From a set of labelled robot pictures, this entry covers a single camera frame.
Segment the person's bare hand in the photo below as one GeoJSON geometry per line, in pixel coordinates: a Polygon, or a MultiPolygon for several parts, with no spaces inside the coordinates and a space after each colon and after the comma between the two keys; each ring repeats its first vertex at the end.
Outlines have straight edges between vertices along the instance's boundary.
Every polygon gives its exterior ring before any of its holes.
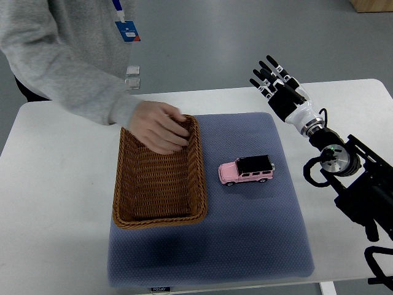
{"type": "Polygon", "coordinates": [[[185,120],[170,104],[143,101],[134,110],[128,129],[149,150],[168,155],[188,145],[189,133],[179,125],[185,120]]]}

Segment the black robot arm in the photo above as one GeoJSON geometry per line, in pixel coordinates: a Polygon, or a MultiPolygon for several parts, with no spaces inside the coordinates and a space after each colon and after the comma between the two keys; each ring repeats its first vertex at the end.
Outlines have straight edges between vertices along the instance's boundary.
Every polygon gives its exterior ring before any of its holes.
{"type": "Polygon", "coordinates": [[[307,161],[303,176],[315,187],[332,187],[335,205],[364,227],[371,242],[378,227],[392,235],[392,166],[355,136],[344,142],[327,126],[327,111],[316,112],[306,90],[273,57],[259,62],[251,84],[285,123],[308,138],[319,156],[307,161]]]}

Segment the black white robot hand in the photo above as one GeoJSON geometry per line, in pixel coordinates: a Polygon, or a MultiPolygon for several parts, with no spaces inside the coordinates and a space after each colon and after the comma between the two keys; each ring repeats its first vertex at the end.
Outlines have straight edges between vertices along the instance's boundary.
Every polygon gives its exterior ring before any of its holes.
{"type": "Polygon", "coordinates": [[[288,82],[291,78],[289,73],[272,56],[267,55],[266,58],[283,80],[260,60],[260,69],[252,71],[260,82],[253,78],[249,82],[268,100],[274,113],[283,122],[293,125],[301,135],[313,135],[323,129],[324,119],[313,109],[311,100],[285,84],[284,81],[288,82]]]}

